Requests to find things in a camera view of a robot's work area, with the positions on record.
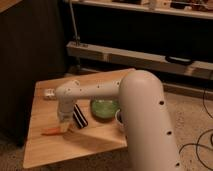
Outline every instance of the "mounting hole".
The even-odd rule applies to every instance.
[[[160,105],[164,105],[164,101],[161,100],[161,101],[159,102],[159,104],[160,104]]]
[[[180,163],[177,163],[177,164],[175,165],[175,167],[180,167]]]
[[[172,131],[168,131],[166,134],[167,135],[172,135]]]

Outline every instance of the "bowl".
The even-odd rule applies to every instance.
[[[124,125],[123,125],[123,122],[122,122],[121,110],[120,109],[117,110],[117,112],[115,113],[115,120],[116,120],[116,124],[117,124],[118,129],[121,132],[124,132]]]

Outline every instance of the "black object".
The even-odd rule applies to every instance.
[[[211,19],[83,4],[73,7],[83,43],[213,63]],[[68,5],[65,11],[66,35],[70,35]]]
[[[35,82],[66,71],[58,0],[23,0],[0,13],[0,131],[17,145],[28,132]]]
[[[76,121],[76,123],[80,129],[82,129],[88,125],[88,121],[84,117],[81,109],[79,108],[79,106],[77,104],[74,107],[73,118]]]
[[[166,56],[165,59],[168,62],[186,65],[186,66],[191,65],[194,62],[194,60],[192,60],[192,59],[174,58],[174,57],[170,57],[170,56]]]

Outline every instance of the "orange object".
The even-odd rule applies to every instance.
[[[54,127],[44,130],[41,135],[51,136],[51,135],[61,135],[63,132],[61,132],[60,127]]]

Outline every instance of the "dark wall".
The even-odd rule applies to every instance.
[[[23,0],[0,14],[0,130],[23,143],[38,80],[66,70],[58,0]]]

